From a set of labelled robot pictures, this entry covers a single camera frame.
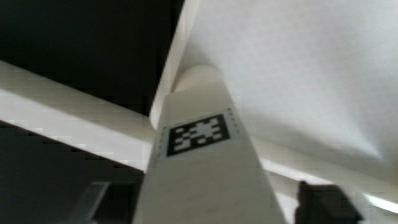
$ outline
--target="dark ceiling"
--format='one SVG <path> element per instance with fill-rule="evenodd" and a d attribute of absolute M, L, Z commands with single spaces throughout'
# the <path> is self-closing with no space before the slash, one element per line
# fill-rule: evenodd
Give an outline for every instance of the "dark ceiling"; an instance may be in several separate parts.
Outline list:
<path fill-rule="evenodd" d="M 1 0 L 0 60 L 149 114 L 183 0 Z"/>

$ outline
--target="black object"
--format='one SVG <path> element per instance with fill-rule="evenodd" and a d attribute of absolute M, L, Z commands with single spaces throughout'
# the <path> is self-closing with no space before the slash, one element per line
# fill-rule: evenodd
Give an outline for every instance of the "black object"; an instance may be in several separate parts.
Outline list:
<path fill-rule="evenodd" d="M 336 185 L 300 182 L 295 224 L 357 224 L 362 216 Z"/>
<path fill-rule="evenodd" d="M 67 224 L 131 224 L 140 182 L 92 182 Z"/>
<path fill-rule="evenodd" d="M 147 115 L 181 6 L 183 0 L 1 0 L 0 60 Z"/>

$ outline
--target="white surface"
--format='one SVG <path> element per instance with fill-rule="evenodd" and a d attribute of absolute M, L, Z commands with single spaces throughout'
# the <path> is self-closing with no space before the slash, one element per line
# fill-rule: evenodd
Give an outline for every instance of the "white surface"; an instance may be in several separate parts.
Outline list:
<path fill-rule="evenodd" d="M 147 118 L 0 62 L 0 120 L 145 170 Z"/>
<path fill-rule="evenodd" d="M 220 80 L 195 85 L 165 98 L 135 224 L 284 224 L 236 115 L 236 127 L 227 128 L 231 136 L 236 130 L 234 137 L 172 157 L 158 157 L 169 145 L 167 128 L 211 117 L 229 108 L 232 102 Z"/>
<path fill-rule="evenodd" d="M 224 74 L 248 133 L 398 184 L 398 1 L 206 0 L 185 70 Z"/>
<path fill-rule="evenodd" d="M 165 96 L 172 92 L 176 73 L 179 68 L 183 52 L 185 52 L 185 46 L 186 46 L 186 42 L 190 38 L 190 30 L 193 26 L 195 14 L 197 14 L 200 2 L 202 0 L 185 0 L 185 3 L 183 3 L 169 56 L 165 61 L 165 68 L 163 68 L 160 85 L 158 85 L 156 96 L 154 96 L 153 107 L 151 107 L 149 120 L 151 120 L 151 125 L 154 129 L 158 127 L 158 119 L 160 119 Z"/>

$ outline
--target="white beam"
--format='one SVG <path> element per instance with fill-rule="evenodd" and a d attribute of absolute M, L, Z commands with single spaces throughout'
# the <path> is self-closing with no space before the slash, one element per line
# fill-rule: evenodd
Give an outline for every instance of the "white beam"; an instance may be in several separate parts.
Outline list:
<path fill-rule="evenodd" d="M 145 170 L 154 136 L 147 117 L 5 62 L 0 120 Z"/>

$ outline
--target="white structure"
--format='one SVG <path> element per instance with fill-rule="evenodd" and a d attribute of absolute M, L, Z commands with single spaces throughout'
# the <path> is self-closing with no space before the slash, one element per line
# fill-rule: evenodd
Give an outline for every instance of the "white structure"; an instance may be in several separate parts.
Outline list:
<path fill-rule="evenodd" d="M 135 224 L 284 224 L 227 88 L 206 72 L 188 71 L 165 98 Z"/>

